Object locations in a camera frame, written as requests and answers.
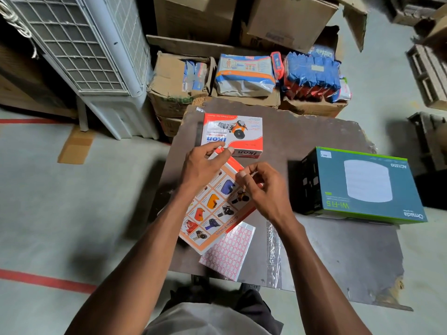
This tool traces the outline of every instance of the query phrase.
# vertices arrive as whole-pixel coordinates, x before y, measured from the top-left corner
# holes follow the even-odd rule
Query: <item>forearm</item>
[[[294,218],[276,227],[288,255],[307,334],[370,334]]]
[[[165,281],[194,194],[191,187],[179,188],[142,238],[83,305],[66,334],[141,334]]]

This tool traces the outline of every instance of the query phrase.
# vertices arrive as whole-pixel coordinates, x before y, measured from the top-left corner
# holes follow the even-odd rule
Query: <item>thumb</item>
[[[216,168],[221,168],[230,158],[231,154],[233,154],[234,148],[228,147],[223,150],[219,155],[217,155],[214,159],[211,160],[212,164]]]
[[[260,190],[256,182],[254,182],[253,177],[250,174],[247,174],[245,171],[240,171],[237,174],[237,179],[240,185],[245,185],[245,188],[252,197],[255,192]]]

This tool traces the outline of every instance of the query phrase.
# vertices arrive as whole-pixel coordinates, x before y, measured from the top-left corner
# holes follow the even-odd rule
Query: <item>brown tabletop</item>
[[[374,145],[356,122],[300,116],[271,107],[247,106],[213,98],[200,107],[188,107],[166,159],[150,221],[155,219],[176,188],[186,153],[200,145],[203,112],[261,117],[264,152],[258,160],[270,163],[289,179],[292,182],[289,188],[293,188],[294,164],[315,146],[375,153]],[[240,157],[237,160],[243,166],[256,162]],[[390,303],[402,308],[389,299],[389,288],[396,285],[404,272],[396,227],[298,214],[297,218],[306,227],[313,247],[349,300],[378,305]],[[256,231],[238,281],[293,291],[287,254],[274,228],[258,211],[244,221],[255,226]],[[198,253],[179,239],[170,270],[222,278],[199,264],[199,258]]]

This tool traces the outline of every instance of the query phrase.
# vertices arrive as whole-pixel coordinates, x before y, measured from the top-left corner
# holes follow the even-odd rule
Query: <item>grey floor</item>
[[[339,11],[342,71],[353,99],[338,116],[360,123],[381,154],[408,157],[415,173],[415,136],[405,118],[428,109],[405,58],[414,35],[370,9],[365,49],[359,53]],[[0,118],[22,117],[0,111]],[[69,124],[0,125],[0,268],[98,284],[117,265],[141,230],[169,146],[135,137],[99,134],[86,163],[57,163]],[[441,334],[447,327],[447,214],[426,209],[429,223],[399,231],[404,254],[400,303],[414,312],[354,303],[374,334]],[[170,272],[152,317],[169,289],[187,282]],[[238,284],[213,280],[234,289]],[[261,289],[283,334],[303,334],[295,295]],[[2,334],[62,334],[87,296],[0,280]]]

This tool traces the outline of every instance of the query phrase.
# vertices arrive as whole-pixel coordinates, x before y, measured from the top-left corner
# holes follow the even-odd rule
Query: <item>orange and white box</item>
[[[215,141],[233,147],[235,157],[258,158],[262,153],[262,118],[205,113],[201,144]]]
[[[222,151],[219,147],[210,158]],[[236,182],[243,168],[230,157],[188,208],[179,236],[200,255],[255,210],[251,196]]]

